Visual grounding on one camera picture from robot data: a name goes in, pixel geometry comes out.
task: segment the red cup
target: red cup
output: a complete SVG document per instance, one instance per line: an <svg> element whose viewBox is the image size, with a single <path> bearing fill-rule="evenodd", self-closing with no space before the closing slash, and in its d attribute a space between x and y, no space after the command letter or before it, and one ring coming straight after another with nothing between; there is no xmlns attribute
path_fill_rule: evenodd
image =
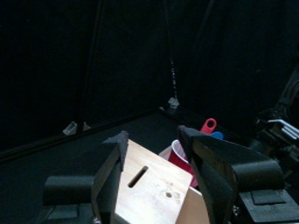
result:
<svg viewBox="0 0 299 224"><path fill-rule="evenodd" d="M173 141L173 152L171 152L169 161L173 164L178 165L182 169L185 169L193 175L191 187L197 187L198 181L194 175L193 167L189 161L186 160L186 154L185 154L183 147L179 140Z"/></svg>

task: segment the black backdrop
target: black backdrop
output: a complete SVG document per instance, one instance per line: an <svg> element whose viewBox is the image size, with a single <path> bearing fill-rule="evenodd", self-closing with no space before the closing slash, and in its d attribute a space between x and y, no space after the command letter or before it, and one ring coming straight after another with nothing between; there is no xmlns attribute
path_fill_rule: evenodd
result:
<svg viewBox="0 0 299 224"><path fill-rule="evenodd" d="M182 105L238 134L277 105L299 60L299 2L215 1L182 67Z"/></svg>
<svg viewBox="0 0 299 224"><path fill-rule="evenodd" d="M170 55L181 104L246 133L298 62L299 3L215 1L201 32L209 2L3 0L0 149L165 105Z"/></svg>

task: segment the red object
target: red object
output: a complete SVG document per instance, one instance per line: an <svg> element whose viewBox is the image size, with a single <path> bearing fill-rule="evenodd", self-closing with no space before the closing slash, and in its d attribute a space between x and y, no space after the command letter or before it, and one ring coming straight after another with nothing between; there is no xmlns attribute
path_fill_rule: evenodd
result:
<svg viewBox="0 0 299 224"><path fill-rule="evenodd" d="M206 123L202 125L201 132L205 134L211 134L218 126L218 122L214 118L207 119Z"/></svg>
<svg viewBox="0 0 299 224"><path fill-rule="evenodd" d="M186 158L186 154L183 151L182 144L181 144L179 140L174 140L173 141L173 152L171 152L169 161L173 164L178 165L182 169L185 169L193 175L191 187L197 187L198 181L197 181L197 178L194 175L193 167L185 158Z"/></svg>

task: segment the wooden block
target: wooden block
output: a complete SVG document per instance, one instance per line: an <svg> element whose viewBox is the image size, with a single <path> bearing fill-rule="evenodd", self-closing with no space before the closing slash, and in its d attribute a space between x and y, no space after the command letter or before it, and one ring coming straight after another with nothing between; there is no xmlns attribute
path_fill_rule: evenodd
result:
<svg viewBox="0 0 299 224"><path fill-rule="evenodd" d="M145 175L130 187L146 167ZM118 220L133 224L174 224L191 180L189 172L130 141L118 193Z"/></svg>
<svg viewBox="0 0 299 224"><path fill-rule="evenodd" d="M210 224L202 193L190 187L177 224Z"/></svg>

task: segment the dark floor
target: dark floor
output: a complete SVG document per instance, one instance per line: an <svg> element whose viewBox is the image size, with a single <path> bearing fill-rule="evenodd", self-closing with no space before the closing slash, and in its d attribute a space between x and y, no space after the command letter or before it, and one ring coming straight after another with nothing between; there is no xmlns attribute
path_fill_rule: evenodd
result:
<svg viewBox="0 0 299 224"><path fill-rule="evenodd" d="M130 138L159 153L177 138L178 123L154 113L0 166L0 223L29 223L43 205L43 185L51 173L109 137L126 130Z"/></svg>

